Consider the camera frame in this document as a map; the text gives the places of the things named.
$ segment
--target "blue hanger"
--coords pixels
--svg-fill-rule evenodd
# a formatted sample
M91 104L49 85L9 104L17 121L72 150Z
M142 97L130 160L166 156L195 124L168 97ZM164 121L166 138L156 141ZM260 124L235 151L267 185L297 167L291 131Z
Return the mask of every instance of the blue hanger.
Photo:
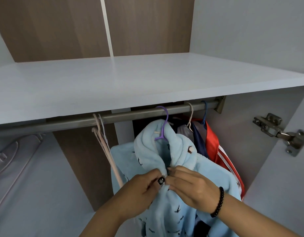
M165 125L166 125L166 123L167 123L167 120L168 120L168 111L167 111L167 109L166 109L165 107L163 107L163 106L161 106L161 105L158 105L156 108L158 108L158 107L163 108L164 111L166 112L166 115L167 115L167 116L166 116L166 120L165 120L164 124L162 125L161 136L160 136L160 137L156 137L154 140L156 141L156 140L158 140L158 139L165 139L166 141L168 141L168 140L166 139L166 137L164 136L164 127L165 127Z
M203 125L203 127L204 127L205 129L207 129L205 120L206 120L206 115L207 115L208 106L207 106L207 102L206 102L205 100L202 100L201 102L205 103L205 107L206 107L205 114L204 114L204 116L203 116L203 120L202 120L201 124Z

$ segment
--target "white shelf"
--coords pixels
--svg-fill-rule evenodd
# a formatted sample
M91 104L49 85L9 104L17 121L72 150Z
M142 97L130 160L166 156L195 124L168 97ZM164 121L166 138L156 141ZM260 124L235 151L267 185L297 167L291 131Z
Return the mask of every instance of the white shelf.
M0 124L303 86L304 74L194 53L0 67Z

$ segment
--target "blue fleece hooded garment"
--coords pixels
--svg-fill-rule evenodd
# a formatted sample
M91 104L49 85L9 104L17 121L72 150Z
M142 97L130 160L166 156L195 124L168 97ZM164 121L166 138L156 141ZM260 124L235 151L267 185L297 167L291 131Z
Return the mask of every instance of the blue fleece hooded garment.
M162 175L167 175L166 167L184 166L197 171L210 179L217 186L222 186L226 193L240 198L239 189L233 175L197 153L194 144L184 135L176 134L167 123L164 127L164 139L154 140L160 136L164 120L151 122L135 138L134 142L114 146L112 156L118 166L124 183L136 174L145 174L158 168ZM114 194L120 189L118 182L111 172ZM169 186L163 185L159 194L149 209L137 216L142 224L142 236L193 236L196 215L211 226L210 237L236 237L218 218L211 218L210 214L198 211L186 205Z

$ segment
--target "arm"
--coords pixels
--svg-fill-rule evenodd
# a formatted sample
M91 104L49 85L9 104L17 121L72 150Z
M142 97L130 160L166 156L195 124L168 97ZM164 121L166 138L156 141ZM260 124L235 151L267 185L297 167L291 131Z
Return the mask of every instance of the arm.
M120 225L145 211L155 199L162 176L158 169L136 175L100 207L79 237L115 236Z
M213 213L218 205L219 188L209 179L185 167L169 168L166 184L189 206ZM240 237L298 237L297 234L225 193L218 218Z

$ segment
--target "hand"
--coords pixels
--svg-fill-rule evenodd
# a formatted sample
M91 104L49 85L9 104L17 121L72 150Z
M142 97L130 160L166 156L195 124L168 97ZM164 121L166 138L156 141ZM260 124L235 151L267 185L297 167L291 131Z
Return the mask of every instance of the hand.
M157 182L161 176L159 169L135 175L110 199L123 222L148 209L161 188Z
M168 168L165 184L190 207L213 213L219 203L220 190L209 179L183 166Z

